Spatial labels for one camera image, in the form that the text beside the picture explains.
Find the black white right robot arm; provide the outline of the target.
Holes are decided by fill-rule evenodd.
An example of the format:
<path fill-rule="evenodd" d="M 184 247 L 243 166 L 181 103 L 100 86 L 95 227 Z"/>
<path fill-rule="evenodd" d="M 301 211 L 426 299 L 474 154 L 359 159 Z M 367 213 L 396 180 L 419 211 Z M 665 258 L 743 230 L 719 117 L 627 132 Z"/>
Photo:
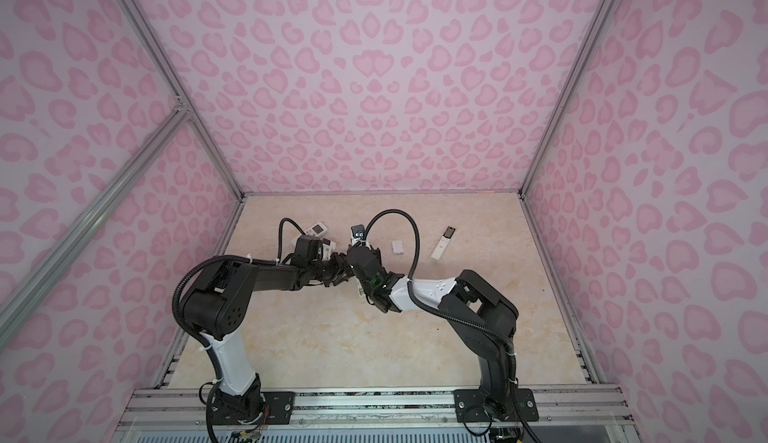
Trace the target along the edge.
<path fill-rule="evenodd" d="M 513 413 L 517 362 L 513 337 L 519 310 L 477 272 L 463 270 L 442 280 L 413 279 L 384 268 L 380 252 L 349 249 L 347 272 L 373 306 L 383 313 L 420 310 L 447 321 L 479 360 L 483 408 L 504 421 Z"/>

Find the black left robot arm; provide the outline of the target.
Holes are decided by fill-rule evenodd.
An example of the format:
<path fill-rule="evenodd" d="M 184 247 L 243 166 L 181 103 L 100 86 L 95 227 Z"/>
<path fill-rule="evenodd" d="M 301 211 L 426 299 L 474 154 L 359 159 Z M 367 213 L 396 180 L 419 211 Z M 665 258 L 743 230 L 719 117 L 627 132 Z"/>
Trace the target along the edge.
<path fill-rule="evenodd" d="M 174 319 L 208 355 L 219 389 L 242 397 L 257 380 L 243 343 L 242 325 L 252 294 L 298 291 L 313 282 L 326 287 L 348 279 L 346 256 L 289 263 L 236 255 L 210 258 L 193 267 L 179 282 L 171 300 Z"/>

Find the white battery cover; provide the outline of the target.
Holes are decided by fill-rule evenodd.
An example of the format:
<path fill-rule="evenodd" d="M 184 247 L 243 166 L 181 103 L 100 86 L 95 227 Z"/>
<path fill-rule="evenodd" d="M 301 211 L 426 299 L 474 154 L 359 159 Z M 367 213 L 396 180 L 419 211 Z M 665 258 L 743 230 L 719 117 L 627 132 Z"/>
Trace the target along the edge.
<path fill-rule="evenodd" d="M 391 242 L 391 248 L 395 255 L 401 255 L 404 253 L 404 245 L 401 240 L 393 240 Z"/>

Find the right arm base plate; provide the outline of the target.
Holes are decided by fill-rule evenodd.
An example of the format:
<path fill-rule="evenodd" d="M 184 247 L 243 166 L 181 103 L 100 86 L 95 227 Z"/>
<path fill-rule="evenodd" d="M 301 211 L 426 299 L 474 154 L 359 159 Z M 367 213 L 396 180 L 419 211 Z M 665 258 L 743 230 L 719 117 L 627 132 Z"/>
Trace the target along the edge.
<path fill-rule="evenodd" d="M 459 423 L 511 423 L 519 418 L 531 423 L 540 419 L 534 393 L 529 388 L 517 387 L 504 403 L 495 402 L 479 389 L 456 389 L 452 395 Z"/>

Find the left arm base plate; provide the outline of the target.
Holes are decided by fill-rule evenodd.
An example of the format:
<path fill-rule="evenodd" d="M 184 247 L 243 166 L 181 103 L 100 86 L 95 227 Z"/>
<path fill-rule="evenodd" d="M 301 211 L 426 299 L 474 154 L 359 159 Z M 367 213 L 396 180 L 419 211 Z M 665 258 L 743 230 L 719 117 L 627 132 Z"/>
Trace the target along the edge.
<path fill-rule="evenodd" d="M 216 426 L 288 425 L 296 393 L 291 391 L 250 392 L 228 395 L 218 392 L 213 399 L 211 423 Z"/>

